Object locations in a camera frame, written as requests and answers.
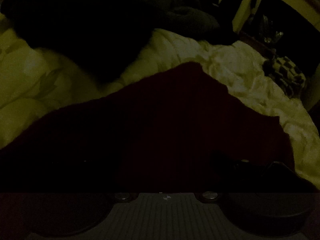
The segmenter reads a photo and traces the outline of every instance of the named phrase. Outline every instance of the wall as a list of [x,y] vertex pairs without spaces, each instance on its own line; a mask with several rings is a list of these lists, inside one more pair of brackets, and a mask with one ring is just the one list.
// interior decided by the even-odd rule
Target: wall
[[[251,13],[250,9],[251,0],[243,0],[240,8],[233,20],[233,27],[235,32],[239,32]],[[305,0],[283,0],[285,3],[294,8],[300,13],[306,20],[308,20],[315,28],[320,31],[320,14],[313,9]],[[257,0],[257,6],[252,10],[256,12],[261,0]],[[306,110],[310,110],[317,101],[320,100],[320,65],[316,70],[316,73],[310,80],[310,84],[305,94],[301,98]]]

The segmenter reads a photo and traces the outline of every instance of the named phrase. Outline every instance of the checkered fabric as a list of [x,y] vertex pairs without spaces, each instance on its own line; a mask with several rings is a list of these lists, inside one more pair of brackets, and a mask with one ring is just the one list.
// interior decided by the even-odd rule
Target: checkered fabric
[[288,57],[275,57],[265,61],[263,71],[288,98],[300,98],[306,87],[305,75]]

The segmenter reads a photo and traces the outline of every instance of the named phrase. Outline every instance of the white comforter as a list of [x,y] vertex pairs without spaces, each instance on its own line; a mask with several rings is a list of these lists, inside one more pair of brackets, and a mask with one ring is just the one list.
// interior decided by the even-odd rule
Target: white comforter
[[0,148],[53,109],[109,95],[144,77],[195,61],[246,106],[280,117],[290,135],[297,173],[320,189],[320,138],[315,125],[300,100],[288,99],[264,76],[265,59],[243,42],[212,46],[157,29],[121,78],[100,88],[65,57],[29,48],[12,29],[0,33],[0,49]]

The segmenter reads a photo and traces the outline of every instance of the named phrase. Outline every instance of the metal screw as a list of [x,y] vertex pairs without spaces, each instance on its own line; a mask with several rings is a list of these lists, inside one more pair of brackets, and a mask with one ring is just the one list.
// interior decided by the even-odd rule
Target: metal screw
[[206,192],[202,193],[202,196],[206,199],[215,199],[218,197],[218,194],[213,191],[206,191]]
[[115,198],[117,198],[117,199],[124,200],[124,199],[127,199],[129,197],[130,197],[129,193],[115,193]]

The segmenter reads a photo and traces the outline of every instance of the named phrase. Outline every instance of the gray ribbed surface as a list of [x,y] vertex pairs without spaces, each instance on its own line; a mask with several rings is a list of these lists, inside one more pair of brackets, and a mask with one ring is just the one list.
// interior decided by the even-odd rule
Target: gray ribbed surface
[[[267,240],[232,225],[216,204],[203,204],[193,193],[140,193],[130,203],[118,203],[95,228],[60,240]],[[49,240],[30,234],[26,240]],[[307,240],[304,235],[278,238]]]

